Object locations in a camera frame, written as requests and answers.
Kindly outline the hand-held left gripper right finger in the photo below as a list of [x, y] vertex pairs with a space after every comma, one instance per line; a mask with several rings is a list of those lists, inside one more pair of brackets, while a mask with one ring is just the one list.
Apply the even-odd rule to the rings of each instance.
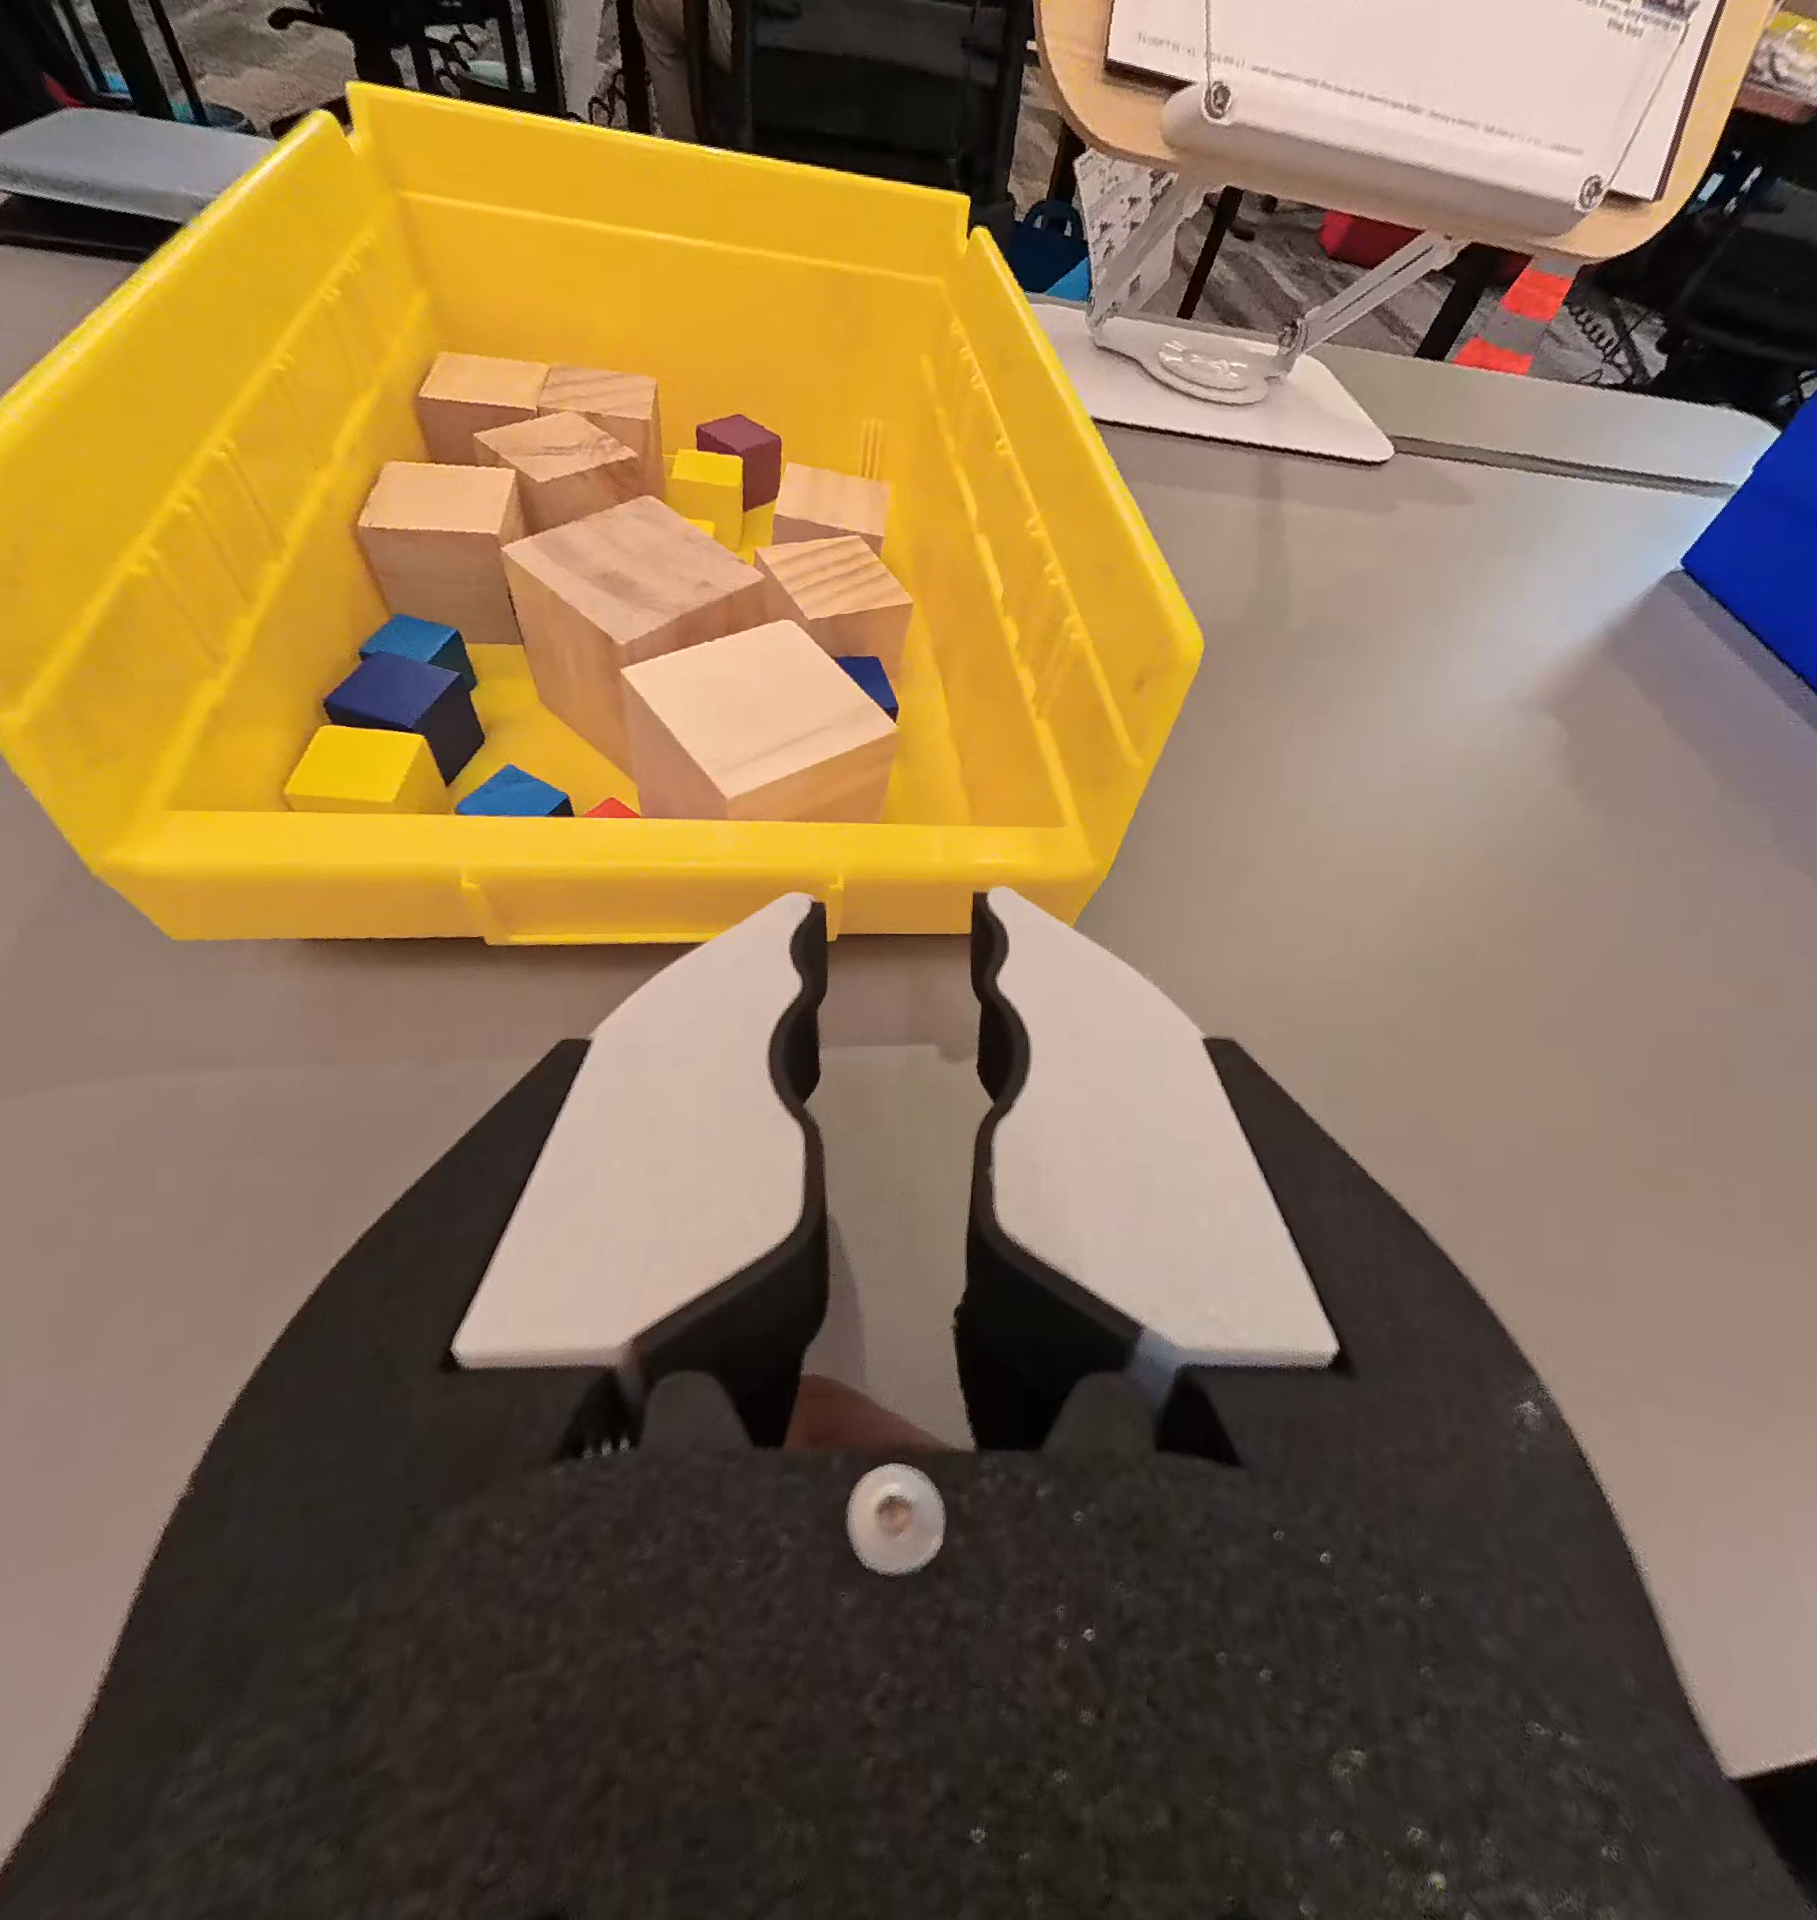
[[1167, 1429], [1198, 1374], [1333, 1370], [1333, 1322], [1179, 1003], [1013, 888], [973, 897], [970, 986], [973, 1444], [1039, 1450], [1085, 1381], [1121, 1381]]

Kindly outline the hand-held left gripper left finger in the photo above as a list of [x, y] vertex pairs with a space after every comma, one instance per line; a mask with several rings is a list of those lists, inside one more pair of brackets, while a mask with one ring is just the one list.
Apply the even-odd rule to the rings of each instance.
[[787, 1437], [830, 1295], [827, 907], [782, 895], [682, 952], [590, 1036], [476, 1295], [463, 1371], [597, 1370], [632, 1417], [705, 1374]]

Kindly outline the pile of mixed wooden cubes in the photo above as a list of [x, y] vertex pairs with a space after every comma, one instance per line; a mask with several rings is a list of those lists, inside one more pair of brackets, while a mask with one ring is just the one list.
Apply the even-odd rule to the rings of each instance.
[[291, 808], [566, 816], [517, 763], [441, 796], [485, 748], [485, 657], [642, 813], [879, 813], [912, 615], [882, 486], [785, 468], [742, 415], [667, 462], [658, 380], [620, 366], [441, 348], [415, 424], [423, 460], [385, 462], [354, 523], [385, 617], [318, 697]]

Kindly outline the blue plastic box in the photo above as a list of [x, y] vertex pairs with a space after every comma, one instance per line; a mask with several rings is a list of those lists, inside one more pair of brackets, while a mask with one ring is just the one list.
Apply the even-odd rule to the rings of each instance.
[[1817, 390], [1694, 536], [1683, 572], [1817, 696]]

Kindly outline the yellow plastic box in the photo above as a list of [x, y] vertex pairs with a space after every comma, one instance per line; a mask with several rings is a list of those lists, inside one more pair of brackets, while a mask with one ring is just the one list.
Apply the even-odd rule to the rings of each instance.
[[[348, 91], [0, 398], [0, 758], [175, 939], [694, 943], [1075, 922], [1206, 641], [963, 199], [405, 91]], [[912, 593], [879, 824], [291, 811], [381, 617], [353, 532], [436, 353], [645, 374], [891, 490]]]

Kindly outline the orange traffic cone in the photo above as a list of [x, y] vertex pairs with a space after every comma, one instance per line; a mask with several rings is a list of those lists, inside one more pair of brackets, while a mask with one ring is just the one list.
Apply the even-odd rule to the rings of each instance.
[[1582, 262], [1571, 257], [1530, 257], [1489, 319], [1462, 339], [1454, 365], [1464, 371], [1528, 375], [1545, 333], [1567, 308], [1579, 274]]

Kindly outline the white printed sheet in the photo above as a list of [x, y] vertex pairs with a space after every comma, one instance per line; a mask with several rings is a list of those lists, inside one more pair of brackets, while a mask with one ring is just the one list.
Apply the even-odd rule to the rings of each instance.
[[1203, 192], [1179, 173], [1085, 150], [1075, 162], [1075, 205], [1085, 231], [1088, 287], [1115, 274], [1115, 260], [1149, 228], [1151, 247], [1130, 287], [1161, 289], [1173, 271], [1176, 231], [1194, 214]]

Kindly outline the wooden board with instruction poster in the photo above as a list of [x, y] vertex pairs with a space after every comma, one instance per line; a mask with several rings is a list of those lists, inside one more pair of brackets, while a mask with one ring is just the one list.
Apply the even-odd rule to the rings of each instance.
[[1701, 184], [1774, 3], [1039, 3], [1088, 150], [1606, 262]]

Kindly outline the black office chair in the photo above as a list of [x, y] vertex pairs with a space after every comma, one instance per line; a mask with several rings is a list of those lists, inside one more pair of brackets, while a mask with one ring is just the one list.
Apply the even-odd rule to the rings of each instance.
[[1031, 3], [682, 3], [702, 144], [1010, 210]]

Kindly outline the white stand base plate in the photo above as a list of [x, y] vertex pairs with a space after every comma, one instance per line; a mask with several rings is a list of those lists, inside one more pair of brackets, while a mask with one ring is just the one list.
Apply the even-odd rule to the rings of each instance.
[[1130, 287], [1151, 244], [1142, 228], [1115, 274], [1088, 289], [1079, 344], [1058, 344], [1091, 420], [1367, 468], [1394, 456], [1386, 436], [1313, 353], [1446, 262], [1457, 244], [1445, 232], [1422, 232], [1276, 336], [1151, 316], [1149, 296]]

